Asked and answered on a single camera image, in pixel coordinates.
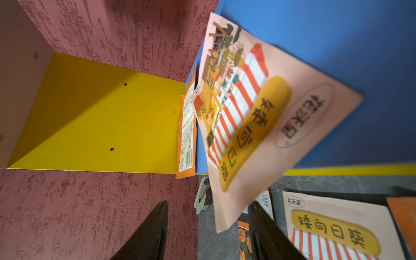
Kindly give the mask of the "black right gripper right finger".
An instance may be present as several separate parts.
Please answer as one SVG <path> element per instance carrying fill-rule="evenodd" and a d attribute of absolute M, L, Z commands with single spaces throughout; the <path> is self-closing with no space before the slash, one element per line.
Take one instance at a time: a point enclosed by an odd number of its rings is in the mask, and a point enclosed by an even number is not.
<path fill-rule="evenodd" d="M 248 216 L 253 259 L 306 259 L 257 201 L 249 205 Z"/>

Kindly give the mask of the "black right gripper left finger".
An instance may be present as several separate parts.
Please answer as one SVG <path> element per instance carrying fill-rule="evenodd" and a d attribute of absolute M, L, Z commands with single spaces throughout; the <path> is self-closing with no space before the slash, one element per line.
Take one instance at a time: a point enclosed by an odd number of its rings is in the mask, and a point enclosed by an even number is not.
<path fill-rule="evenodd" d="M 161 201 L 114 254 L 113 260 L 162 260 L 169 223 L 167 201 Z"/>

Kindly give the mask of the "marigold seed bag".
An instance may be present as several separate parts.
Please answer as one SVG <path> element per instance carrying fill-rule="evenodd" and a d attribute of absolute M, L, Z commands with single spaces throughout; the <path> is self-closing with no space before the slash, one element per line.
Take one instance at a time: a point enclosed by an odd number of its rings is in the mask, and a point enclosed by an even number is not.
<path fill-rule="evenodd" d="M 270 191 L 264 190 L 257 198 L 256 201 L 261 205 L 265 212 L 271 219 L 274 219 L 273 206 L 271 203 Z M 239 252 L 242 260 L 254 260 L 255 254 L 253 252 L 252 242 L 250 238 L 249 229 L 249 212 L 246 207 L 238 218 L 239 228 Z"/>

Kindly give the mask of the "pink shop seed bag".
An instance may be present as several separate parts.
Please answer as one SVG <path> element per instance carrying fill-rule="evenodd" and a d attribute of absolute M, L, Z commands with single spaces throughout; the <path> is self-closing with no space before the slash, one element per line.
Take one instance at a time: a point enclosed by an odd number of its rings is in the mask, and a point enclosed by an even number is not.
<path fill-rule="evenodd" d="M 403 260 L 387 207 L 283 192 L 288 237 L 307 260 Z"/>
<path fill-rule="evenodd" d="M 192 100 L 216 230 L 232 226 L 362 102 L 362 96 L 212 13 Z"/>

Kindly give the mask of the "orange bordered seed bag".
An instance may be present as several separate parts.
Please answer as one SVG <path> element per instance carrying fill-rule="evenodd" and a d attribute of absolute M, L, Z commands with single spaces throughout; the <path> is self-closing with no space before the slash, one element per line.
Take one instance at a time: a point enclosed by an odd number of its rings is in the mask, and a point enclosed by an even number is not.
<path fill-rule="evenodd" d="M 416 198 L 387 198 L 393 218 L 403 236 L 406 246 L 416 259 Z"/>
<path fill-rule="evenodd" d="M 195 88 L 196 67 L 192 67 L 190 81 L 186 92 L 181 96 L 182 112 L 179 122 L 178 134 L 178 163 L 177 179 L 183 179 L 196 174 L 196 139 L 197 126 L 193 111 L 192 95 Z"/>

